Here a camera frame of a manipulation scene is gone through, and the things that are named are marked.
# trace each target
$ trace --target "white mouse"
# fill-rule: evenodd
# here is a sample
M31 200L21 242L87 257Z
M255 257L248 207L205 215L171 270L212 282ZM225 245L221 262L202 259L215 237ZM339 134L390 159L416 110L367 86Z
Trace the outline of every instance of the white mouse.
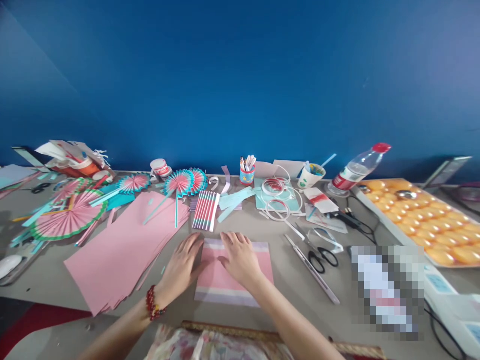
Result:
M20 255L10 255L0 261L0 280L12 272L21 262L23 257Z

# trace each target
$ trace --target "folded paper fan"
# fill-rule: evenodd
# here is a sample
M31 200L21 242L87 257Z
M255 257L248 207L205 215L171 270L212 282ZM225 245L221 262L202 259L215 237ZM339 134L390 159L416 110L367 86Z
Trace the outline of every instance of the folded paper fan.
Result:
M92 179L85 177L79 177L78 179L68 183L58 192L58 194L55 195L56 197L53 200L53 205L57 205L67 199L70 199L73 194L79 193L86 189L91 183Z
M149 176L135 174L122 177L117 183L117 188L122 194L133 194L148 188L150 184Z
M189 170L179 170L174 172L165 181L165 188L163 192L165 195L172 195L176 191L178 198L183 198L188 193L192 192L194 188L195 177L194 173Z
M59 241L88 229L107 209L108 201L97 207L89 204L102 195L99 190L87 189L72 196L68 210L44 215L36 220L31 226L32 236L39 241Z
M193 173L193 189L190 195L194 196L207 188L209 179L207 175L198 168L191 169L190 171Z

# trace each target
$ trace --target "scissors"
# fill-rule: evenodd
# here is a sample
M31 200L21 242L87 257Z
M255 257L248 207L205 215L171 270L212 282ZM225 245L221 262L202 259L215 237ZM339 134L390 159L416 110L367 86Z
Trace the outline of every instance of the scissors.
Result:
M308 261L310 262L310 264L313 266L313 268L315 269L315 271L319 274L325 274L325 266L324 264L322 263L323 260L325 260L327 263L329 263L331 266L333 266L334 268L337 268L339 266L339 260L337 259L337 257L335 256L335 254L330 251L330 250L327 250L326 248L324 247L316 247L314 246L311 242L310 242L310 239L309 239L309 234L307 234L300 226L298 226L298 224L295 224L296 228L298 229L298 231L305 237L305 240L304 242L313 250L313 251L309 251L308 252ZM315 228L313 229L313 231L321 238L327 240L325 237L323 237L318 231L322 231L322 232L325 232L327 235L329 235L331 237L331 235L323 230L322 228Z
M44 182L44 183L41 183L40 185L38 185L36 187L32 187L30 189L21 189L21 190L22 191L31 191L32 194L40 194L40 193L43 193L46 188L49 188L50 185L52 185L52 184L49 183L49 182Z

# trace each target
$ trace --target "bottle label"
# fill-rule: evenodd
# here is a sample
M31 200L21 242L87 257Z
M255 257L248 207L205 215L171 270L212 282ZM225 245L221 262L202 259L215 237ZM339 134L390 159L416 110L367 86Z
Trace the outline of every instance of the bottle label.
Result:
M350 171L348 168L344 168L343 171L333 179L333 185L340 190L350 190L366 177L367 175L359 175Z

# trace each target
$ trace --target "gray table surface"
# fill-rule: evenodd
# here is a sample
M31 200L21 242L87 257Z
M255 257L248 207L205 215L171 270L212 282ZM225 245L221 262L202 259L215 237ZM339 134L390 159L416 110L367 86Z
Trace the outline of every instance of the gray table surface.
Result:
M43 182L46 180L35 179L31 185L35 186ZM52 188L53 186L41 194L15 191L0 200L0 250L2 251L0 258L11 252L8 249L9 242L23 229L21 223L12 223L10 220L45 204L52 196ZM240 188L243 186L238 178L232 178L232 189L229 193L236 192ZM157 189L151 187L149 191L157 191ZM339 203L345 205L345 200L339 199ZM362 221L372 227L376 225L377 220L361 204L352 201L351 207ZM193 215L166 245L141 291L134 291L130 298L109 315L125 314L145 296L150 285L160 281L162 269L168 263L175 247L193 232L192 219ZM306 222L304 217L296 218L292 222L301 224L304 228L313 227L313 224ZM101 224L90 239L105 227L105 223ZM359 315L358 294L355 283L352 281L351 261L346 252L337 256L340 266L328 268L323 276L341 302L341 305L332 304L300 262L284 234L294 239L304 253L308 252L308 248L286 224L260 216L254 197L243 202L243 211L234 211L223 223L215 225L214 233L204 232L204 235L206 238L219 239L220 232L227 231L242 232L253 241L270 244L275 286L325 336L331 336L335 341L380 346L389 359L449 359L436 342L427 316L423 317L420 324L424 329L423 341L411 341L407 345L392 335L372 332L369 325L362 323ZM335 232L335 236L343 246L371 245L368 239L355 230L349 229L349 234ZM51 244L14 284L0 288L0 296L88 311L89 308L79 288L64 265L66 259L79 251L79 248L73 245L77 240L78 237L74 237ZM398 244L395 237L382 225L377 229L377 240L379 245ZM478 270L448 270L443 273L459 292L480 293ZM194 301L194 294L195 286L191 286L169 306L162 321L173 326L188 320L265 331L275 330L273 322L259 308Z

